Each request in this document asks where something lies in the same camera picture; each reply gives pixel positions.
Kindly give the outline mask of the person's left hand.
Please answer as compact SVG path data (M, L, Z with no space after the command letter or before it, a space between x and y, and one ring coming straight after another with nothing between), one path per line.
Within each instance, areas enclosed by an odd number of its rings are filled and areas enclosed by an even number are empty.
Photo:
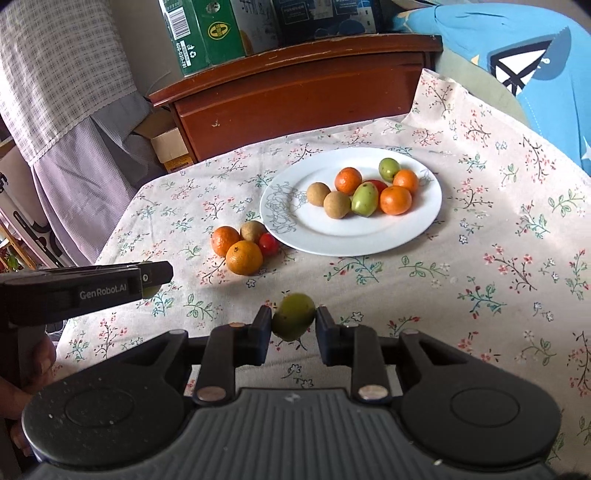
M23 388L1 379L1 418L15 421L10 430L11 441L25 456L31 456L32 450L20 424L22 412L32 396L53 378L51 368L56 360L56 347L47 334L35 345L31 358L32 376L24 382Z

